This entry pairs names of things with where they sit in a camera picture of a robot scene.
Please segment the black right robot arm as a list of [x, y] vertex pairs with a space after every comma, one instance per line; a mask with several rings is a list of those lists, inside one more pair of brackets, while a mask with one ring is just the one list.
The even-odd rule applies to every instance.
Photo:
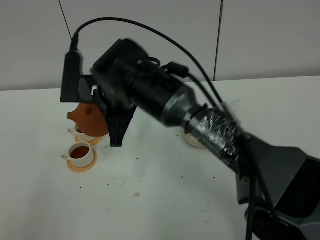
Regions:
[[118, 40], [91, 69], [110, 144], [121, 147], [136, 108], [166, 127], [183, 128], [236, 174], [237, 198], [248, 204], [246, 238], [320, 237], [320, 161], [297, 147], [273, 146], [245, 132], [221, 100], [204, 91], [200, 105], [182, 79], [183, 65], [161, 65], [130, 39]]

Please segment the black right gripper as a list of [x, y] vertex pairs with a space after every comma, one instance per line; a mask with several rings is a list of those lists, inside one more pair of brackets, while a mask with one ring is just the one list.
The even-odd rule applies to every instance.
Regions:
[[154, 118], [183, 118], [190, 111], [190, 88], [129, 38], [114, 43], [91, 73], [111, 147], [122, 147], [137, 107]]

